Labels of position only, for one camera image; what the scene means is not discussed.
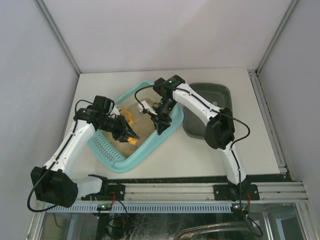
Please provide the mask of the orange plastic litter scoop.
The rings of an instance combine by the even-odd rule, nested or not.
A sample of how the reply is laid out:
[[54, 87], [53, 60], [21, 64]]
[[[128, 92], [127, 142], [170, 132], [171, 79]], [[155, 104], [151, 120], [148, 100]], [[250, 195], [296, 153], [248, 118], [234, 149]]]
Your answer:
[[[128, 124], [130, 126], [132, 126], [132, 124], [135, 122], [135, 118], [134, 118], [133, 114], [127, 108], [122, 106], [121, 104], [117, 104], [116, 107], [117, 107], [119, 113], [125, 117]], [[138, 140], [136, 138], [133, 138], [133, 137], [128, 138], [128, 142], [131, 145], [135, 145], [137, 143], [137, 141]]]

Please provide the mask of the teal plastic litter box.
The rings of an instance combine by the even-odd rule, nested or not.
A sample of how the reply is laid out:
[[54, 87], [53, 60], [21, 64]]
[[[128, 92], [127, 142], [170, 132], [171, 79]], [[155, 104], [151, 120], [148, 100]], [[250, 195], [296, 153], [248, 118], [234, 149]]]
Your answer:
[[158, 135], [150, 117], [147, 115], [139, 116], [136, 109], [138, 103], [134, 99], [134, 93], [151, 85], [150, 81], [141, 81], [116, 100], [117, 104], [127, 108], [134, 116], [132, 128], [140, 137], [135, 145], [115, 141], [110, 133], [101, 130], [98, 130], [87, 143], [96, 158], [115, 173], [125, 173], [133, 169], [159, 147], [183, 122], [183, 110], [176, 105], [170, 113], [171, 126]]

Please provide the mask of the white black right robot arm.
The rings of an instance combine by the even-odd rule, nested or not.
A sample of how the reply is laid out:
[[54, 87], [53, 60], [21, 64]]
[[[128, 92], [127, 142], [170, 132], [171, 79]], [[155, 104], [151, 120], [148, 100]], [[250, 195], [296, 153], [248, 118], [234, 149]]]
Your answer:
[[220, 108], [205, 100], [178, 75], [168, 80], [157, 79], [153, 90], [161, 96], [160, 103], [153, 108], [154, 112], [151, 114], [151, 120], [159, 135], [171, 126], [170, 113], [175, 105], [177, 103], [183, 105], [205, 125], [204, 140], [211, 148], [220, 152], [229, 184], [239, 186], [247, 181], [247, 174], [236, 152], [235, 143], [247, 138], [248, 135], [235, 139], [234, 122], [248, 128], [247, 124], [235, 119], [229, 108]]

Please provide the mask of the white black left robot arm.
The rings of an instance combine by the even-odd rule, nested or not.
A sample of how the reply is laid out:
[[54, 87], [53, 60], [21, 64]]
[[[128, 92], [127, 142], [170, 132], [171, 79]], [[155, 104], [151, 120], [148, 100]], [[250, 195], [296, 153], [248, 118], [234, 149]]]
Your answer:
[[87, 107], [75, 108], [71, 129], [56, 152], [43, 167], [36, 166], [30, 173], [33, 185], [27, 198], [30, 211], [36, 212], [31, 207], [32, 196], [52, 207], [69, 208], [77, 199], [104, 189], [106, 178], [93, 174], [78, 179], [70, 176], [83, 147], [98, 130], [111, 133], [121, 143], [135, 144], [139, 140], [112, 99], [97, 95]]

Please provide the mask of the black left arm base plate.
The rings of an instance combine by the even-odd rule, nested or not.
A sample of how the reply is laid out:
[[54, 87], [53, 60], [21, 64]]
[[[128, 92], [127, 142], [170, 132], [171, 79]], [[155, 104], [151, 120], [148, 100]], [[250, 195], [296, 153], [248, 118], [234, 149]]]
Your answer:
[[123, 184], [109, 184], [98, 193], [81, 197], [82, 201], [111, 201], [113, 199], [123, 201], [125, 198], [126, 186]]

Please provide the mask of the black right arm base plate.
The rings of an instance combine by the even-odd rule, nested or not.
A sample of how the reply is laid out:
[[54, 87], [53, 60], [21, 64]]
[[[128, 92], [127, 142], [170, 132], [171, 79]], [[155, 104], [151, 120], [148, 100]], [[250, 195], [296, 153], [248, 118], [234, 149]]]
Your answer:
[[214, 199], [216, 201], [247, 201], [249, 199], [253, 201], [260, 200], [260, 194], [258, 191], [258, 186], [255, 184], [250, 184], [249, 186], [232, 187], [228, 184], [216, 184], [213, 186]]

